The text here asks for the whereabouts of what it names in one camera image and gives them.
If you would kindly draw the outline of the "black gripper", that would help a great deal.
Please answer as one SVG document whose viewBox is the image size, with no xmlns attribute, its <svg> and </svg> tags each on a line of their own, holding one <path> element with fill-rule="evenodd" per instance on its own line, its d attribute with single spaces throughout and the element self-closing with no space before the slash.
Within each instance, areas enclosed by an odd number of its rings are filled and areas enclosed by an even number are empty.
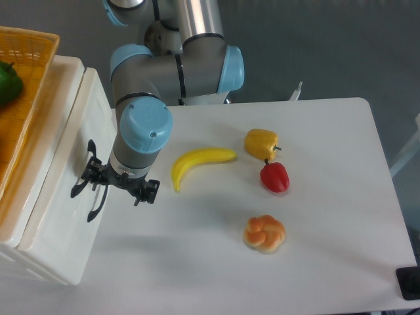
<svg viewBox="0 0 420 315">
<path fill-rule="evenodd" d="M 103 165 L 97 157 L 90 157 L 81 178 L 83 179 L 82 190 L 88 183 L 94 186 L 111 184 L 132 195 L 135 198 L 134 206 L 144 202 L 153 204 L 160 186 L 159 180 L 144 180 L 144 177 L 130 178 L 126 174 L 120 175 L 110 163 Z"/>
</svg>

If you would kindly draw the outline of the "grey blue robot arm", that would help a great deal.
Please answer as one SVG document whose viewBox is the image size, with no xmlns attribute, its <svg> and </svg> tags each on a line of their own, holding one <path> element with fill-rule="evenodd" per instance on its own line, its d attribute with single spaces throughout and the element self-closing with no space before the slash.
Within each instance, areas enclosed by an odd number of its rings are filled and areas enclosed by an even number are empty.
<svg viewBox="0 0 420 315">
<path fill-rule="evenodd" d="M 117 135 L 107 163 L 91 157 L 81 183 L 71 191 L 79 195 L 88 185 L 115 186 L 137 203 L 153 203 L 157 180 L 147 180 L 153 162 L 167 144 L 173 118 L 166 103 L 195 96 L 238 90 L 245 79 L 242 52 L 224 39 L 216 1 L 105 1 L 110 20 L 123 26 L 138 21 L 146 12 L 180 35 L 180 47 L 156 56 L 144 45 L 127 44 L 110 60 Z"/>
</svg>

